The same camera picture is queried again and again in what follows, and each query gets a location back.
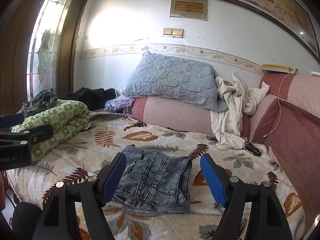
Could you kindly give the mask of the wall plaque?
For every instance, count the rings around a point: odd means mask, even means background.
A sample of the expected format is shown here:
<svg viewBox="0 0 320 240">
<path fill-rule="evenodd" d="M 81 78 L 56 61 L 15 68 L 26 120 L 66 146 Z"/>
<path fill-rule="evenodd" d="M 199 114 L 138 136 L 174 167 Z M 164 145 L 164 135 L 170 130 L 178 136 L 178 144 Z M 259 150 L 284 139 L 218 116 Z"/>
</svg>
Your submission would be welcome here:
<svg viewBox="0 0 320 240">
<path fill-rule="evenodd" d="M 208 21 L 208 0 L 171 0 L 169 16 Z"/>
</svg>

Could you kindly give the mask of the gold wall switch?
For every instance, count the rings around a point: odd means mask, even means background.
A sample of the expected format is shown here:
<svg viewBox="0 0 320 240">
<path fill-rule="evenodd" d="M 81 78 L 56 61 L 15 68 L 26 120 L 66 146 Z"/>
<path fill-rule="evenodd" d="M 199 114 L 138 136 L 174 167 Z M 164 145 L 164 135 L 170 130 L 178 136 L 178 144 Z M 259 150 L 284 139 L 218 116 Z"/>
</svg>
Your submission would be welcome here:
<svg viewBox="0 0 320 240">
<path fill-rule="evenodd" d="M 177 28 L 164 28 L 163 29 L 163 35 L 171 36 L 171 37 L 175 37 L 175 38 L 183 38 L 184 30 L 183 29 L 177 29 Z"/>
</svg>

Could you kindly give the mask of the cream printed garment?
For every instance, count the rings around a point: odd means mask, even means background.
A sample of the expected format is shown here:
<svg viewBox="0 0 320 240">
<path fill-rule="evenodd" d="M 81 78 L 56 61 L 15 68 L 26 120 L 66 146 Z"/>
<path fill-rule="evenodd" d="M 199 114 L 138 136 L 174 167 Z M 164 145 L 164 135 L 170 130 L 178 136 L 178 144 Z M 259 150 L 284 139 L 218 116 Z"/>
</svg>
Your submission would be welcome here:
<svg viewBox="0 0 320 240">
<path fill-rule="evenodd" d="M 243 115 L 253 115 L 259 103 L 267 96 L 270 86 L 266 83 L 261 88 L 249 88 L 237 71 L 232 73 L 234 83 L 221 77 L 215 79 L 219 99 L 228 109 L 217 113 L 210 112 L 212 133 L 218 150 L 243 150 L 245 139 L 241 137 Z"/>
</svg>

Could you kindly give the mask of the black clothing pile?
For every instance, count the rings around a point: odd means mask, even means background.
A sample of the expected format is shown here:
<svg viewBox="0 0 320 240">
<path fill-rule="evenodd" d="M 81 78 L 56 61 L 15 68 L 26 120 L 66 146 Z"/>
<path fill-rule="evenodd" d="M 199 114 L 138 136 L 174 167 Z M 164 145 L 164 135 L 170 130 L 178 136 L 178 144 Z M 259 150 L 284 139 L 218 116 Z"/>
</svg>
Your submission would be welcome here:
<svg viewBox="0 0 320 240">
<path fill-rule="evenodd" d="M 89 89 L 84 87 L 74 93 L 68 92 L 59 97 L 61 100 L 80 101 L 84 103 L 90 111 L 104 108 L 104 105 L 108 100 L 113 100 L 115 98 L 116 90 L 114 88 L 104 90 L 103 88 Z"/>
</svg>

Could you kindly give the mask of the pink bolster cushion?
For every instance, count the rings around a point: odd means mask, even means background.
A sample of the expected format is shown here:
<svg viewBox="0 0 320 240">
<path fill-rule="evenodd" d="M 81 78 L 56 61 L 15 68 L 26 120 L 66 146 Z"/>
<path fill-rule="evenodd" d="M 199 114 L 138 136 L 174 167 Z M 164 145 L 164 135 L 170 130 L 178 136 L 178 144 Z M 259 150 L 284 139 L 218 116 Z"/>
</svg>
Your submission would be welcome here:
<svg viewBox="0 0 320 240">
<path fill-rule="evenodd" d="M 180 100 L 157 96 L 137 98 L 132 117 L 149 125 L 212 135 L 210 111 Z"/>
</svg>

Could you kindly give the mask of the grey denim pants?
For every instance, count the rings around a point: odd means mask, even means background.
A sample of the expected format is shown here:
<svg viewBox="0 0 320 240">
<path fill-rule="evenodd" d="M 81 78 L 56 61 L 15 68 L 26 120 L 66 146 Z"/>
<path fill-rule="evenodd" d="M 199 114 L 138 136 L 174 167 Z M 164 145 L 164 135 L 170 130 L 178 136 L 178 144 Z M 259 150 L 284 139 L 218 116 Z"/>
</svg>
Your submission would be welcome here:
<svg viewBox="0 0 320 240">
<path fill-rule="evenodd" d="M 126 146 L 126 168 L 112 200 L 156 213 L 190 212 L 192 161 L 156 150 Z"/>
</svg>

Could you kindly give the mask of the green white folded quilt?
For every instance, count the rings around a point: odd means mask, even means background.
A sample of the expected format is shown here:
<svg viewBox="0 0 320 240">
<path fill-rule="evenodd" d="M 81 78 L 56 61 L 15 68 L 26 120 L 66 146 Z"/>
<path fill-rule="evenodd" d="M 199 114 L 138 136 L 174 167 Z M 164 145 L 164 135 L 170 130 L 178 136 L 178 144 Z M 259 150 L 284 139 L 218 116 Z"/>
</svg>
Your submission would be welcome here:
<svg viewBox="0 0 320 240">
<path fill-rule="evenodd" d="M 89 121 L 89 114 L 84 103 L 59 99 L 53 108 L 25 118 L 22 124 L 12 127 L 11 131 L 18 133 L 41 125 L 52 125 L 53 136 L 32 146 L 31 157 L 35 162 L 81 132 Z"/>
</svg>

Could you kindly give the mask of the pink red sofa backrest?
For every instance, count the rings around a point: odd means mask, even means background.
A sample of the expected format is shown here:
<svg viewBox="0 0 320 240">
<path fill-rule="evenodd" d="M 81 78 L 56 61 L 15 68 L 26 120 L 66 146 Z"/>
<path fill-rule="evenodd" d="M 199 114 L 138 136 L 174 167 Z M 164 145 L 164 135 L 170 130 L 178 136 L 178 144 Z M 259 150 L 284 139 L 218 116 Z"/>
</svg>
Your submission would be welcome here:
<svg viewBox="0 0 320 240">
<path fill-rule="evenodd" d="M 309 228 L 319 214 L 319 77 L 268 73 L 260 82 L 270 90 L 247 121 L 249 140 L 272 148 Z"/>
</svg>

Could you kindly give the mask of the dark grey jacket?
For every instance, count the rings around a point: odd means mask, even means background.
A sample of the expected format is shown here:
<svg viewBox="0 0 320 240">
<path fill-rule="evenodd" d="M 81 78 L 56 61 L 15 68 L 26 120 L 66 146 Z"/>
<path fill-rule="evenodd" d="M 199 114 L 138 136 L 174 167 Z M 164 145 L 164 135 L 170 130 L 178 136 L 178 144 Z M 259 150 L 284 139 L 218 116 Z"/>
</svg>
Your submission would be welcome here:
<svg viewBox="0 0 320 240">
<path fill-rule="evenodd" d="M 58 97 L 47 90 L 42 90 L 29 102 L 22 105 L 17 114 L 23 114 L 25 118 L 44 112 L 56 106 Z"/>
</svg>

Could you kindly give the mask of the wooden door with glass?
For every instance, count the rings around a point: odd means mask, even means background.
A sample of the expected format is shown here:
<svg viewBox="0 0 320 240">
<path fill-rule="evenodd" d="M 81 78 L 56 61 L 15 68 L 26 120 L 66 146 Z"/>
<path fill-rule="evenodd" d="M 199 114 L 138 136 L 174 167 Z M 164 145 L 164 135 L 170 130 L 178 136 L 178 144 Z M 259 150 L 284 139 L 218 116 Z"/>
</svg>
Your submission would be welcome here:
<svg viewBox="0 0 320 240">
<path fill-rule="evenodd" d="M 1 114 L 40 91 L 73 89 L 76 38 L 87 0 L 1 0 Z"/>
</svg>

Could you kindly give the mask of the grey quilted pillow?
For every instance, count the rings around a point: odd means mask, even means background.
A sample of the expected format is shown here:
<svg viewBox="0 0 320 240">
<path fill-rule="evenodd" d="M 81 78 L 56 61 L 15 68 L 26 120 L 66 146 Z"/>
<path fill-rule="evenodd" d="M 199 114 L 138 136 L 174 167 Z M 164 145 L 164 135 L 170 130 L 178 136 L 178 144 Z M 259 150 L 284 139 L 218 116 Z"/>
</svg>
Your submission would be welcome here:
<svg viewBox="0 0 320 240">
<path fill-rule="evenodd" d="M 223 112 L 228 106 L 220 99 L 216 77 L 208 63 L 146 51 L 121 93 L 128 98 L 159 96 Z"/>
</svg>

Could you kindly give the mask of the yellow book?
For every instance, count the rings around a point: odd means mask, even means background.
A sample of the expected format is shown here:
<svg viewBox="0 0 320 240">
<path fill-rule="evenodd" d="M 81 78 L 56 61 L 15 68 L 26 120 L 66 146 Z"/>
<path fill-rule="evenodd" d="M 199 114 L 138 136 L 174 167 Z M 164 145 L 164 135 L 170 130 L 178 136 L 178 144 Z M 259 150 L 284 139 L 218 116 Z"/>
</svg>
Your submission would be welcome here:
<svg viewBox="0 0 320 240">
<path fill-rule="evenodd" d="M 262 70 L 264 72 L 284 73 L 284 74 L 291 74 L 291 75 L 295 75 L 299 73 L 299 70 L 297 68 L 291 68 L 291 67 L 281 66 L 276 64 L 263 64 Z"/>
</svg>

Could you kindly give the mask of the framed wall painting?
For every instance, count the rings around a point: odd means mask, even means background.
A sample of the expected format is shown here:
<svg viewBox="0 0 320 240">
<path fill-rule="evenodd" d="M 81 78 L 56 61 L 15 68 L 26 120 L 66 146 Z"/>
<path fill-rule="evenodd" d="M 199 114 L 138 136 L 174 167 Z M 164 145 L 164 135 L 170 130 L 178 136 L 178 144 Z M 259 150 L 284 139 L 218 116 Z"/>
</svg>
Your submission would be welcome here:
<svg viewBox="0 0 320 240">
<path fill-rule="evenodd" d="M 319 44 L 310 15 L 295 0 L 223 0 L 272 21 L 299 41 L 319 61 Z"/>
</svg>

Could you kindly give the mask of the black sunglasses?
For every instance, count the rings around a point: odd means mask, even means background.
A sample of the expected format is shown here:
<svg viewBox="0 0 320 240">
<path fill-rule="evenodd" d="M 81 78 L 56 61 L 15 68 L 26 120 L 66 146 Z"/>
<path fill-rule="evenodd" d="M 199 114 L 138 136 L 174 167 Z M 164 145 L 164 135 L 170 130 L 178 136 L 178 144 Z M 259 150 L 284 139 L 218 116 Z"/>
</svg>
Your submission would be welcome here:
<svg viewBox="0 0 320 240">
<path fill-rule="evenodd" d="M 256 148 L 251 142 L 247 142 L 245 145 L 245 149 L 249 152 L 251 152 L 253 155 L 260 157 L 261 152 L 258 148 Z"/>
</svg>

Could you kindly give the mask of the leaf pattern bed blanket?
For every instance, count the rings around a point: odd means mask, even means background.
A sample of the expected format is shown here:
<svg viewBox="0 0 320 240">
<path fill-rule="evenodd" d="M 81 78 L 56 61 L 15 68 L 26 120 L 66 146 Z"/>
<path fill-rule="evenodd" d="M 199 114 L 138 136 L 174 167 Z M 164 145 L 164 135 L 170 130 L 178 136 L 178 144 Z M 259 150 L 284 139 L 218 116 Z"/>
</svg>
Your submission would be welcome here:
<svg viewBox="0 0 320 240">
<path fill-rule="evenodd" d="M 201 133 L 184 133 L 146 125 L 130 117 L 90 113 L 87 109 L 51 109 L 28 117 L 14 132 L 51 124 L 54 135 L 33 147 L 28 167 L 7 171 L 18 197 L 43 206 L 58 181 L 83 182 L 109 164 L 118 152 L 127 157 L 120 193 L 146 201 L 109 202 L 103 212 L 116 239 L 211 239 L 223 207 L 213 198 L 200 169 L 208 153 L 230 176 L 259 185 L 269 182 L 277 194 L 292 237 L 305 231 L 305 212 L 298 192 L 270 148 L 262 155 L 246 150 L 218 150 Z"/>
</svg>

